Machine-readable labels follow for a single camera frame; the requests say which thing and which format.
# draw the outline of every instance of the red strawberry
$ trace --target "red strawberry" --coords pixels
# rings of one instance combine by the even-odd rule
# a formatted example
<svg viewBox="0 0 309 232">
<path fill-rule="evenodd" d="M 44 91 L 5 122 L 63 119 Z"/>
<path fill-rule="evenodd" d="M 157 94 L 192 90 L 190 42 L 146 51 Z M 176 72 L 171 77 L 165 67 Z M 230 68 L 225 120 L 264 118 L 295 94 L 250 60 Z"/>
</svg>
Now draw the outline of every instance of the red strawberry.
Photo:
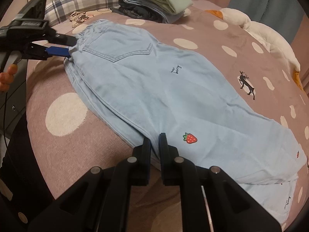
<svg viewBox="0 0 309 232">
<path fill-rule="evenodd" d="M 197 138 L 195 138 L 191 133 L 185 133 L 185 135 L 183 135 L 183 141 L 186 141 L 188 144 L 192 144 L 197 142 Z"/>
</svg>

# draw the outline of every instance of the human hand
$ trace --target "human hand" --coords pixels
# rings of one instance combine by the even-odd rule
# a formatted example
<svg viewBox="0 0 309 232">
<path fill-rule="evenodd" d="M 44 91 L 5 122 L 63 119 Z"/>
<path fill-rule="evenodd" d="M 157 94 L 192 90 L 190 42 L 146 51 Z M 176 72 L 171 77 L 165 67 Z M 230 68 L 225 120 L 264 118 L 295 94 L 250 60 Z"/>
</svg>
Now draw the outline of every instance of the human hand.
<svg viewBox="0 0 309 232">
<path fill-rule="evenodd" d="M 0 91 L 8 91 L 17 72 L 17 65 L 11 64 L 6 72 L 0 73 Z"/>
</svg>

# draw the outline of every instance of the plaid fabric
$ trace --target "plaid fabric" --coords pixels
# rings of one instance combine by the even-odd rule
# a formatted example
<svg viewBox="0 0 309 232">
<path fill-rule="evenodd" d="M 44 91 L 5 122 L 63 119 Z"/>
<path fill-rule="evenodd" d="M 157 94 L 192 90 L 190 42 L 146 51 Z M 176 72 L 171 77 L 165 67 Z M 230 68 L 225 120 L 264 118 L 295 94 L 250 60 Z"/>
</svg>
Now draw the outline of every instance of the plaid fabric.
<svg viewBox="0 0 309 232">
<path fill-rule="evenodd" d="M 54 26 L 69 19 L 74 11 L 92 11 L 118 5 L 118 0 L 53 0 L 46 5 L 45 19 Z"/>
</svg>

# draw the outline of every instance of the black deer silhouette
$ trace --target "black deer silhouette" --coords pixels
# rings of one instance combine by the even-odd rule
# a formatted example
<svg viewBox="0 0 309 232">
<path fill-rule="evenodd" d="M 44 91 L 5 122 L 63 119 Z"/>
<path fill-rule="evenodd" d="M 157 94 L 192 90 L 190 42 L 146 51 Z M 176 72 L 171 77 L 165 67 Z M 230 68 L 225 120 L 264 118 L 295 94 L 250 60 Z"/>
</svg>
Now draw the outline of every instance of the black deer silhouette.
<svg viewBox="0 0 309 232">
<path fill-rule="evenodd" d="M 244 87 L 244 85 L 247 86 L 249 88 L 249 90 L 250 90 L 248 95 L 250 95 L 252 93 L 253 100 L 255 100 L 254 88 L 251 85 L 249 85 L 249 83 L 246 81 L 246 79 L 249 79 L 249 77 L 247 76 L 247 74 L 245 74 L 245 76 L 244 76 L 242 71 L 239 71 L 239 72 L 241 74 L 239 76 L 239 82 L 240 82 L 240 84 L 242 84 L 241 89 Z"/>
</svg>

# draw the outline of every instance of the pink bedspread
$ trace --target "pink bedspread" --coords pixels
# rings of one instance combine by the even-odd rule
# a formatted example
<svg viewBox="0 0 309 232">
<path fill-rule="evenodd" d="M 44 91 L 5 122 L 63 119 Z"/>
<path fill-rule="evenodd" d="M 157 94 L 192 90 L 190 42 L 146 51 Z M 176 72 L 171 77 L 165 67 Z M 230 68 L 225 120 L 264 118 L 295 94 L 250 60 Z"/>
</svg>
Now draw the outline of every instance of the pink bedspread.
<svg viewBox="0 0 309 232">
<path fill-rule="evenodd" d="M 115 13 L 98 15 L 77 27 L 105 18 L 141 27 L 159 41 L 204 55 L 225 76 L 257 113 L 290 128 L 308 155 L 309 99 L 288 71 L 247 32 L 217 17 L 190 7 L 178 25 L 130 19 Z M 72 34 L 70 23 L 59 25 Z M 249 78 L 241 89 L 241 72 Z M 63 67 L 63 58 L 29 61 L 27 74 L 27 120 L 32 148 L 44 179 L 57 198 L 92 166 L 107 168 L 130 156 L 132 149 L 113 133 L 74 92 Z M 298 173 L 287 227 L 307 199 L 308 169 Z M 163 187 L 160 172 L 152 167 L 151 184 L 132 189 L 128 231 L 181 230 L 179 191 Z"/>
</svg>

